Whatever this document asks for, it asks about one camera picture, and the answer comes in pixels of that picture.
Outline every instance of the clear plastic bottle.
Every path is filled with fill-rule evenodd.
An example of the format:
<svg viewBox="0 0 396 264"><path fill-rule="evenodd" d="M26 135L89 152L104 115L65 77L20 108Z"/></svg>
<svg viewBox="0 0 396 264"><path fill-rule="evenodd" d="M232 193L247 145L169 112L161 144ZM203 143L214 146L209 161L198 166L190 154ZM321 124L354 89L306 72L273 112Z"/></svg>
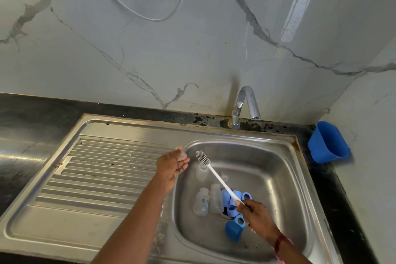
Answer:
<svg viewBox="0 0 396 264"><path fill-rule="evenodd" d="M203 182L207 178L208 174L209 174L209 168L200 163L197 166L197 171L196 171L196 176L198 181Z"/></svg>
<svg viewBox="0 0 396 264"><path fill-rule="evenodd" d="M223 194L220 190L220 184L212 184L209 197L209 206L211 213L223 213Z"/></svg>
<svg viewBox="0 0 396 264"><path fill-rule="evenodd" d="M197 193L194 207L192 208L197 216L206 216L209 212L209 190L201 188Z"/></svg>

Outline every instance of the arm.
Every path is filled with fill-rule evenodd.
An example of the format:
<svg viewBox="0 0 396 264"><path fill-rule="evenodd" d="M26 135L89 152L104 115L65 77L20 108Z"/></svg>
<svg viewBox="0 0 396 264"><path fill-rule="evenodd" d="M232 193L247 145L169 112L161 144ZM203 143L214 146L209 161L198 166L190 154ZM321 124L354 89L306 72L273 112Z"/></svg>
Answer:
<svg viewBox="0 0 396 264"><path fill-rule="evenodd" d="M241 212L246 224L252 228L260 237L262 237L272 247L275 246L276 240L282 233L273 221L268 209L259 202L254 200L245 200L246 205L236 201L238 211ZM285 264L312 264L294 245L286 240L282 240L278 250L279 257Z"/></svg>
<svg viewBox="0 0 396 264"><path fill-rule="evenodd" d="M183 148L168 152L157 160L157 171L135 205L107 240L91 264L145 264L157 228L166 194L175 185L190 159L177 161Z"/></svg>

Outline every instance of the person's left hand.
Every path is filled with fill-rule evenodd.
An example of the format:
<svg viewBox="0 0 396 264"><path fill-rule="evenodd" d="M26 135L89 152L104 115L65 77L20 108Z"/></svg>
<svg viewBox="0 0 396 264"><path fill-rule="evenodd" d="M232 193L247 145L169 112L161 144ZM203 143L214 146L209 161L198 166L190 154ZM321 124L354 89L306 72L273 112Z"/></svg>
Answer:
<svg viewBox="0 0 396 264"><path fill-rule="evenodd" d="M184 156L178 161L183 147L164 153L157 159L157 172L154 178L164 182L166 192L172 190L175 186L176 177L188 167L190 158Z"/></svg>

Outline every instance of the white brush handle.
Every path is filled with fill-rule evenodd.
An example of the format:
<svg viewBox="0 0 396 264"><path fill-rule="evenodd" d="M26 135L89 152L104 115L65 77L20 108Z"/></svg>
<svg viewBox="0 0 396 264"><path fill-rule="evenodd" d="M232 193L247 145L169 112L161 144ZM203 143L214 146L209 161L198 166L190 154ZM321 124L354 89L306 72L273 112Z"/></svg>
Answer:
<svg viewBox="0 0 396 264"><path fill-rule="evenodd" d="M230 189L230 187L227 186L227 184L223 181L223 179L217 174L217 172L213 169L213 167L208 164L208 167L210 169L211 172L213 172L213 174L215 175L215 177L217 177L217 179L219 180L219 182L221 182L221 184L224 186L225 190L227 190L227 192L231 195L232 199L234 200L239 200L241 203L243 203L241 201L240 198L238 198L238 196L236 196L236 194Z"/></svg>

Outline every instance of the bangle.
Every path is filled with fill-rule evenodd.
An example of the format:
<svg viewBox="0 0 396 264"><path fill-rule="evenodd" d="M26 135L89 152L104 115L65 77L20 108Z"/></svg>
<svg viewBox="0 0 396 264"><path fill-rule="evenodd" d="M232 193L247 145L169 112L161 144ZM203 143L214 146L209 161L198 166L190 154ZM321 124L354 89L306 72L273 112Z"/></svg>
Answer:
<svg viewBox="0 0 396 264"><path fill-rule="evenodd" d="M276 239L275 244L274 244L274 252L275 252L276 255L278 255L280 243L282 241L291 242L291 240L289 238L287 238L284 234L280 234L279 237Z"/></svg>

